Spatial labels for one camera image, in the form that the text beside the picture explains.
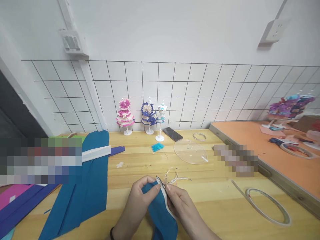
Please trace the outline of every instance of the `electrical outlet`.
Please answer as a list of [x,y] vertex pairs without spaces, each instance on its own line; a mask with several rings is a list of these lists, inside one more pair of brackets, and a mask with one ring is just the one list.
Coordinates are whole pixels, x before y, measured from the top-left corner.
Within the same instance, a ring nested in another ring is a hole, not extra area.
[[89,56],[84,38],[81,38],[75,30],[59,30],[62,37],[64,50],[73,56]]
[[280,40],[289,25],[290,19],[275,19],[268,23],[260,43],[275,43]]

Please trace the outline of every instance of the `clear plastic disc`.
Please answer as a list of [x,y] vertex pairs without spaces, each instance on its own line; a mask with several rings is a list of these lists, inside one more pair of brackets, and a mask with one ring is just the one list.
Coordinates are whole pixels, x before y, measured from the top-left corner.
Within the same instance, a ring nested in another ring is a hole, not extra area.
[[191,164],[202,164],[207,162],[206,151],[195,142],[181,139],[174,144],[174,152],[183,161]]

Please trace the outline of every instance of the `right hand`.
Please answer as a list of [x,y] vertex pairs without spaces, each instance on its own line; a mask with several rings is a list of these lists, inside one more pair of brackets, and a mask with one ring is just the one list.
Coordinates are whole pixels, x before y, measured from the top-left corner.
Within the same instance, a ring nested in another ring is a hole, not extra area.
[[220,239],[205,224],[186,190],[166,183],[166,192],[170,198],[167,199],[169,209],[179,218],[191,239]]

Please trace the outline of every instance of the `dark doorway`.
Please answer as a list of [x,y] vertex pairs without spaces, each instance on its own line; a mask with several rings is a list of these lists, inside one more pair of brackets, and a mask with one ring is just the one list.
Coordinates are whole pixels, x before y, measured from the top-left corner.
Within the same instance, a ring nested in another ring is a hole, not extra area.
[[1,71],[0,137],[48,137]]

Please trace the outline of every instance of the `smartphone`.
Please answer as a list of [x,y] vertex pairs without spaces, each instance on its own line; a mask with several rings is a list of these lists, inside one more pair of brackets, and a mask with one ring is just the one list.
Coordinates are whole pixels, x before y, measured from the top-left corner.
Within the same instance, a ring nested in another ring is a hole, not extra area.
[[180,140],[180,139],[183,139],[183,137],[179,133],[174,131],[172,128],[167,127],[167,128],[164,128],[162,131],[165,134],[167,134],[175,142]]

